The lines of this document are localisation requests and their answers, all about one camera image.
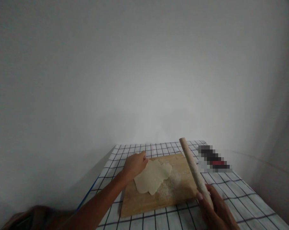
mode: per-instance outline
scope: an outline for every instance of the wooden cutting board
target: wooden cutting board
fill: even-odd
[[[195,198],[197,189],[183,154],[155,157],[161,164],[172,166],[170,177],[160,185],[154,195],[137,192],[134,180],[125,189],[121,217],[160,209]]]

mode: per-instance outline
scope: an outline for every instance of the rolling pin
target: rolling pin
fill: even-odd
[[[205,197],[205,199],[208,201],[209,205],[214,209],[214,205],[212,203],[211,197],[209,195],[209,192],[205,186],[203,177],[201,173],[199,172],[198,166],[196,165],[196,162],[193,158],[193,154],[191,153],[191,150],[189,149],[189,146],[186,142],[186,139],[180,138],[180,143],[183,148],[187,163],[189,165],[191,174],[193,176],[193,179],[195,180],[196,187],[200,193]]]

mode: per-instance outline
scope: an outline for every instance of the dough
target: dough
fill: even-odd
[[[170,164],[160,164],[158,160],[149,160],[145,169],[134,178],[137,191],[139,193],[156,193],[161,183],[168,179],[172,166]]]

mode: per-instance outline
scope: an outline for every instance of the table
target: table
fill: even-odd
[[[198,164],[198,146],[205,141],[188,141]],[[78,209],[101,191],[122,169],[128,156],[146,151],[146,156],[160,157],[183,153],[179,142],[116,145],[102,172],[89,189]],[[232,172],[202,172],[231,210],[240,229],[289,229],[289,226],[241,179]],[[207,229],[196,200],[127,218],[120,217],[124,194],[121,192],[97,229]]]

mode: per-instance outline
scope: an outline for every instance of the hand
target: hand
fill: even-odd
[[[145,157],[145,151],[129,156],[126,159],[124,168],[122,170],[125,179],[128,181],[133,180],[135,176],[140,174],[145,169],[148,161],[149,159]]]
[[[199,202],[202,217],[208,226],[208,229],[240,229],[231,214],[231,211],[217,190],[211,185],[206,184],[206,187],[211,194],[211,200],[214,204],[215,210],[211,208],[201,193],[197,193],[196,197]]]

